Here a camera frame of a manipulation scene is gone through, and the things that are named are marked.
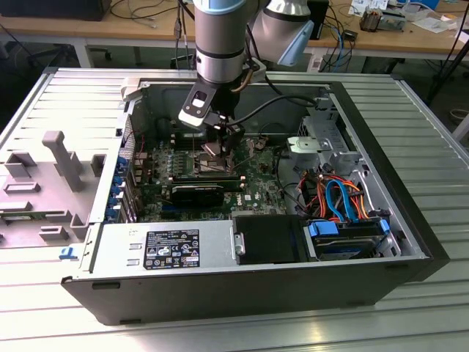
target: warning label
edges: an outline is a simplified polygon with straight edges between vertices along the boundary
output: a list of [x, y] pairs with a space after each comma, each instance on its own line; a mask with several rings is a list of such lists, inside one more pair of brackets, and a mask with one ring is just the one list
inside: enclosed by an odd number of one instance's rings
[[198, 230], [147, 232], [144, 267], [147, 270], [200, 266]]

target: computer case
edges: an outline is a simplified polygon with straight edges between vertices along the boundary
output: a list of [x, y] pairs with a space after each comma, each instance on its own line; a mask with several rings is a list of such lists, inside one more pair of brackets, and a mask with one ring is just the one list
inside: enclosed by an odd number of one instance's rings
[[4, 17], [71, 18], [101, 21], [111, 0], [1, 0]]
[[328, 11], [329, 0], [309, 0], [308, 7], [311, 11], [311, 21], [314, 23], [311, 40], [318, 40], [321, 37], [322, 25], [324, 24], [325, 15]]

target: blue tab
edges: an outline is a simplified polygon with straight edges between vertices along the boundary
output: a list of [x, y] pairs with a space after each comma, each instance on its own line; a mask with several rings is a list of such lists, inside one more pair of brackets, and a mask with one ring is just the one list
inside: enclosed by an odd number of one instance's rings
[[311, 237], [314, 237], [314, 236], [317, 236], [318, 235], [318, 232], [317, 232], [317, 229], [316, 229], [316, 225], [314, 222], [310, 223], [310, 225], [308, 226], [308, 230], [309, 230], [309, 235]]
[[122, 180], [122, 177], [120, 177], [120, 176], [114, 176], [114, 177], [112, 178], [112, 183], [113, 183], [114, 185], [120, 186], [120, 185], [122, 185], [122, 182], [124, 182], [124, 181]]
[[115, 206], [115, 205], [117, 205], [118, 202], [119, 202], [119, 200], [116, 199], [116, 198], [109, 197], [109, 199], [108, 199], [108, 205]]
[[389, 235], [389, 232], [391, 231], [391, 228], [389, 227], [389, 224], [385, 219], [380, 220], [380, 226], [381, 226], [381, 230], [383, 230], [384, 234]]
[[310, 223], [308, 226], [309, 235], [311, 237], [315, 236], [330, 236], [330, 235], [338, 235], [339, 229], [337, 229], [337, 225], [335, 222], [332, 221], [315, 221]]
[[117, 157], [117, 163], [122, 165], [122, 166], [127, 166], [127, 159], [123, 158], [122, 156]]
[[112, 187], [111, 187], [111, 194], [112, 194], [113, 196], [120, 194], [120, 188], [117, 187], [117, 186], [112, 186]]
[[60, 251], [59, 259], [78, 259], [78, 256], [75, 254], [75, 249], [73, 247], [64, 247]]
[[337, 229], [336, 223], [332, 221], [318, 221], [315, 222], [317, 231], [321, 236], [325, 235], [338, 235], [339, 230]]
[[117, 216], [117, 212], [115, 211], [115, 209], [106, 209], [104, 215], [110, 218], [115, 218]]

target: motherboard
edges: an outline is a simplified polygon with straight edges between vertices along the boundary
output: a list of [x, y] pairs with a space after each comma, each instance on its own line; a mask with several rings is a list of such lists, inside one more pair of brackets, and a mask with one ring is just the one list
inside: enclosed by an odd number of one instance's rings
[[[178, 148], [174, 141], [160, 141], [152, 150], [136, 153], [139, 222], [285, 214], [274, 172], [274, 147], [266, 144], [265, 139], [244, 139], [224, 160], [211, 158], [195, 142]], [[205, 196], [186, 204], [196, 189], [203, 189]]]

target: wooden desk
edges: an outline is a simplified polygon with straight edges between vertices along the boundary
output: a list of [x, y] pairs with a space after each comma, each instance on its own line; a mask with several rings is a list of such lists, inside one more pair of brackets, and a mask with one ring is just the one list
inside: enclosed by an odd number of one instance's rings
[[[154, 4], [155, 0], [130, 0], [132, 8]], [[165, 0], [158, 7], [145, 9], [139, 15], [149, 15], [176, 6], [176, 0]], [[346, 29], [358, 33], [353, 51], [354, 56], [383, 56], [414, 59], [445, 59], [454, 41], [454, 31], [434, 34], [420, 27], [407, 23], [404, 32], [368, 33], [360, 30], [359, 17], [345, 15], [346, 4], [350, 0], [332, 0], [338, 19], [347, 25]], [[442, 3], [438, 11], [463, 11], [467, 3]], [[114, 11], [124, 17], [130, 15], [126, 1], [117, 5]], [[129, 19], [122, 19], [107, 13], [101, 22], [76, 20], [53, 20], [42, 18], [3, 18], [0, 23], [9, 29], [19, 40], [39, 43], [67, 43], [75, 46], [82, 67], [92, 67], [92, 60], [87, 50], [88, 45], [120, 45], [120, 46], [174, 46], [174, 20], [176, 10], [156, 16], [153, 29]], [[194, 23], [186, 16], [190, 47], [194, 47]], [[0, 31], [0, 40], [10, 40], [7, 34]], [[320, 40], [311, 40], [306, 53], [311, 54], [309, 70], [317, 68], [322, 57], [336, 47], [336, 41], [328, 29], [322, 31]], [[457, 44], [455, 54], [462, 47]]]

